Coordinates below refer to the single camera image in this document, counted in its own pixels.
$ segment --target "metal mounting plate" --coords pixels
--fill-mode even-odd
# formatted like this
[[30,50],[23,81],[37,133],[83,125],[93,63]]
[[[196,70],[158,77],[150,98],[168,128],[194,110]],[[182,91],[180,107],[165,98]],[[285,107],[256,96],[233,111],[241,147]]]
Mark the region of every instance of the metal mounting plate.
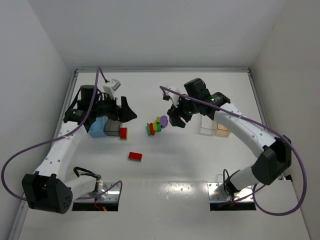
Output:
[[[103,182],[101,190],[104,192],[106,189],[110,188],[111,185],[114,185],[115,182]],[[114,186],[110,191],[106,192],[105,194],[101,195],[97,199],[97,203],[108,203],[108,204],[115,204],[118,202],[120,194],[120,184]],[[81,197],[90,197],[90,193],[84,194]],[[77,199],[75,203],[94,203],[95,199]]]
[[[222,182],[208,182],[208,194],[209,194],[209,202],[211,204],[213,203],[225,203],[231,200],[231,198],[229,199],[224,199],[220,193],[220,186],[222,185]],[[252,187],[248,186],[244,189],[242,189],[240,192],[238,192],[237,194],[235,194],[235,198],[234,200],[237,200],[239,198],[242,198],[246,195],[252,194]],[[252,198],[252,196],[249,196],[241,201],[239,201],[239,203],[253,203],[254,200]]]

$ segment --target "green block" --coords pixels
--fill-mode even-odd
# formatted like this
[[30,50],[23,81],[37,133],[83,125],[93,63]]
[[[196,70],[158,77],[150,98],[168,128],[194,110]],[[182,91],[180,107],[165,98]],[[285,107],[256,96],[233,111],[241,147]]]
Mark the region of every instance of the green block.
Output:
[[160,132],[161,132],[161,129],[162,129],[162,127],[161,127],[161,125],[158,123],[158,124],[156,125],[156,130],[157,130],[157,132],[160,133]]
[[149,123],[146,124],[146,130],[148,131],[148,136],[151,136]]

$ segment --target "white wall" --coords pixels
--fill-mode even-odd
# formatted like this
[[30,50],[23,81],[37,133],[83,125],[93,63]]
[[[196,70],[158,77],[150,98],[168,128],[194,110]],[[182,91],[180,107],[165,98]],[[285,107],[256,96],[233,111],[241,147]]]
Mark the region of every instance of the white wall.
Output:
[[29,0],[71,68],[248,67],[285,0]]
[[[27,0],[0,1],[0,167],[23,148],[53,137],[71,74]],[[48,147],[17,157],[8,166],[9,187],[42,161]],[[0,185],[0,239],[9,236],[19,201]]]
[[[253,67],[269,124],[291,138],[304,161],[308,190],[302,213],[312,239],[320,239],[319,10],[319,0],[287,0]],[[295,158],[291,171],[300,196],[302,175]]]

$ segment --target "yellow block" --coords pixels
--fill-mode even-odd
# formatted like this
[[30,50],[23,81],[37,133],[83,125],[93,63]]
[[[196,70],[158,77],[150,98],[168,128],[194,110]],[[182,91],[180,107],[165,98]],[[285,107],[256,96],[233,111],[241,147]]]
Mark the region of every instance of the yellow block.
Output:
[[157,133],[157,132],[158,132],[158,130],[157,130],[157,123],[154,122],[154,123],[152,123],[152,124],[153,124],[153,130],[154,130],[154,132]]

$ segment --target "white enclosure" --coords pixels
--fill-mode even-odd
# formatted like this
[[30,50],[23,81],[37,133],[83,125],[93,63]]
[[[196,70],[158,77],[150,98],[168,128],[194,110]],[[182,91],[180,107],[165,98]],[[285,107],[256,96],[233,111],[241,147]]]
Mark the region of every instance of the white enclosure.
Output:
[[29,0],[79,67],[249,67],[285,0]]
[[[162,146],[157,154],[152,154],[157,151],[155,147],[150,152],[147,151],[147,159],[152,158],[155,161],[144,161],[140,165],[132,166],[121,165],[117,162],[117,156],[123,158],[126,153],[120,153],[120,149],[115,148],[113,155],[110,156],[110,164],[115,171],[111,171],[109,166],[102,164],[107,152],[96,156],[96,161],[90,167],[102,171],[103,177],[111,178],[110,180],[116,181],[117,177],[121,177],[127,181],[127,186],[134,187],[138,192],[141,192],[145,184],[145,187],[150,189],[145,199],[150,201],[161,198],[161,191],[153,192],[152,189],[158,187],[164,189],[161,187],[166,186],[163,181],[183,181],[185,185],[193,183],[197,185],[194,190],[198,195],[193,197],[189,195],[188,198],[182,196],[182,199],[173,198],[173,204],[159,201],[159,208],[156,210],[148,202],[145,211],[140,215],[145,228],[142,225],[132,225],[128,228],[128,232],[123,231],[120,235],[112,233],[111,238],[130,238],[132,231],[137,239],[171,237],[258,239],[258,234],[262,239],[307,239],[307,234],[311,239],[319,239],[320,178],[317,172],[320,134],[319,114],[317,114],[320,105],[319,10],[318,0],[2,0],[0,1],[0,167],[16,152],[54,136],[57,124],[61,122],[63,116],[60,114],[66,107],[63,102],[67,90],[75,87],[70,84],[72,83],[70,79],[77,78],[77,74],[74,77],[76,69],[96,66],[120,68],[122,70],[112,71],[114,77],[128,79],[135,77],[135,74],[127,75],[135,68],[150,72],[149,68],[197,67],[197,71],[201,74],[211,72],[212,69],[208,71],[199,68],[227,68],[220,69],[218,71],[220,75],[215,73],[217,74],[213,77],[215,82],[212,82],[209,90],[222,91],[230,95],[242,112],[256,120],[260,120],[258,109],[264,119],[263,108],[268,124],[290,137],[305,162],[308,192],[301,211],[308,233],[305,231],[300,211],[283,218],[266,216],[259,211],[256,211],[256,215],[252,212],[245,213],[247,221],[243,221],[242,215],[239,218],[233,213],[221,214],[219,218],[216,214],[211,218],[210,212],[206,212],[206,206],[197,202],[204,199],[206,194],[203,192],[203,183],[199,181],[216,180],[210,176],[213,174],[216,177],[221,173],[222,167],[232,172],[252,163],[255,158],[243,143],[231,135],[229,141],[225,139],[214,141],[213,161],[206,159],[209,153],[201,152],[199,158],[206,161],[202,162],[203,165],[198,165],[197,161],[192,159],[197,157],[195,149],[198,149],[197,144],[200,144],[203,136],[195,132],[196,126],[200,124],[200,118],[194,117],[186,131],[180,132],[171,128],[170,137],[165,137],[165,132],[157,136],[159,138],[155,141],[158,141],[158,144],[167,140],[168,146]],[[244,81],[244,76],[241,75],[244,74],[244,69],[247,72],[252,70],[254,79],[247,80],[250,79],[251,84],[255,82],[258,91],[254,85],[251,87],[249,81],[243,85],[235,83],[236,80]],[[85,77],[86,74],[93,74],[81,70],[78,72],[82,73],[78,76],[76,87],[89,81]],[[183,89],[184,81],[195,76],[193,73],[184,72],[183,78],[186,79],[182,80],[179,77],[172,77],[173,72],[179,72],[177,69],[167,72],[170,72],[167,73],[169,75],[163,76],[166,78],[169,76],[170,84],[180,85],[180,89]],[[156,87],[150,89],[152,93],[146,93],[146,98],[158,91],[159,82],[163,80],[162,83],[165,84],[164,80],[167,80],[149,74],[150,78],[156,81],[154,82]],[[140,101],[145,100],[143,94],[137,97],[133,92],[127,91],[125,85],[122,87],[119,93],[130,96],[132,100],[128,100],[128,103],[133,109]],[[297,100],[297,96],[302,96],[302,99]],[[166,102],[161,100],[160,102],[161,111],[165,113]],[[142,116],[153,118],[157,114],[149,112],[143,113]],[[133,125],[140,126],[142,123],[139,121],[145,122],[144,119],[138,118],[135,122],[129,122],[127,126],[129,128]],[[138,128],[130,130],[129,138],[141,134],[139,131],[142,130]],[[181,135],[192,136],[193,140],[186,142],[186,145],[192,146],[194,140],[196,144],[183,153],[184,157],[181,155],[177,157],[182,153],[180,151],[174,153],[169,139],[174,141],[179,149],[183,149],[185,144],[180,142]],[[140,146],[142,149],[151,144],[144,138],[140,140],[143,142]],[[89,158],[90,151],[105,144],[103,140],[100,140],[101,142],[98,140],[97,144],[90,142],[89,139],[87,141],[89,147],[85,148],[85,142],[82,143],[84,145],[77,152],[75,163],[87,163],[85,156]],[[130,144],[130,139],[125,146],[129,149],[138,148],[138,144]],[[19,195],[23,194],[21,180],[24,174],[34,171],[44,159],[49,147],[47,145],[24,153],[9,164],[5,179],[10,189]],[[163,151],[166,151],[164,149],[169,149],[167,156],[163,156]],[[235,152],[240,153],[238,157],[241,160],[234,160]],[[178,161],[170,161],[172,157],[170,154],[176,154]],[[292,175],[295,194],[299,198],[302,178],[295,158],[292,159],[292,167],[287,174]],[[130,196],[134,192],[130,189],[123,194],[121,202],[123,208],[116,217],[119,224],[130,221],[124,219],[126,213],[134,215],[140,210],[139,207],[131,209],[131,204],[136,205],[144,199],[137,197],[130,201]],[[274,199],[269,200],[272,193],[279,193],[281,198],[280,192],[285,193],[282,200],[276,199],[276,203],[273,202]],[[297,203],[289,181],[277,181],[257,197],[264,207],[278,212],[286,211]],[[18,239],[20,232],[17,234],[15,230],[22,228],[20,239],[24,240],[43,237],[45,232],[49,239],[58,232],[57,229],[61,228],[63,230],[58,232],[59,235],[55,239],[106,236],[102,233],[93,236],[88,236],[87,233],[69,234],[69,230],[84,230],[88,226],[98,230],[96,225],[91,225],[89,218],[103,221],[105,216],[102,215],[89,214],[89,217],[81,216],[79,221],[69,221],[73,216],[77,217],[78,213],[66,218],[63,218],[63,215],[47,218],[48,214],[27,211],[26,207],[23,211],[23,205],[20,205],[18,210],[20,201],[10,196],[2,184],[0,184],[0,201],[0,240],[8,239],[10,232],[12,233],[10,240]],[[181,206],[178,204],[179,201],[185,204]],[[288,203],[288,206],[280,203],[281,201]],[[166,211],[163,215],[155,213],[169,206],[176,207],[174,212],[176,218],[170,225],[164,222],[170,216],[170,212]],[[26,213],[27,225],[23,225],[24,221],[18,219],[24,219],[22,215]],[[265,230],[259,232],[259,229],[263,229],[266,225],[259,223],[258,219],[270,227],[275,226],[274,235],[268,235]],[[46,222],[49,220],[52,228],[46,229]],[[158,223],[162,223],[167,231],[159,232],[156,228]],[[286,224],[284,229],[280,228],[282,223]],[[232,231],[227,232],[229,229],[224,228],[224,224],[232,224],[238,235],[232,234]],[[115,229],[114,225],[108,228],[108,231]],[[188,228],[188,231],[179,234],[183,228]],[[217,228],[227,233],[217,237],[215,235],[219,232]]]
[[[300,210],[276,218],[260,210],[210,211],[207,182],[220,182],[224,168],[233,173],[256,160],[234,134],[202,135],[200,115],[194,115],[183,129],[168,125],[155,136],[148,136],[146,123],[155,121],[171,106],[162,100],[159,85],[174,84],[185,93],[183,84],[196,77],[205,81],[212,93],[223,92],[246,116],[260,120],[247,72],[186,71],[105,74],[121,82],[116,93],[127,97],[138,118],[123,124],[128,128],[127,141],[112,136],[91,138],[87,134],[72,158],[68,178],[74,179],[72,169],[81,167],[100,174],[106,182],[122,180],[123,199],[118,212],[68,212],[63,218],[29,209],[24,221],[23,209],[22,231],[16,229],[16,235],[21,231],[20,240],[40,240],[43,234],[52,240],[86,239],[92,235],[88,229],[96,232],[97,238],[104,238],[108,233],[111,239],[132,240],[166,240],[178,236],[185,240],[194,240],[195,236],[211,239],[213,234],[219,239],[231,239],[235,235],[240,240],[308,239]],[[95,75],[95,72],[80,72],[74,80],[74,89],[66,96],[67,101],[73,99],[81,85],[93,84]],[[102,85],[103,80],[99,82],[100,89]],[[129,161],[129,152],[142,153],[142,161]],[[261,192],[257,194],[258,201],[268,210],[284,212],[297,204],[290,181],[276,180],[272,187]]]

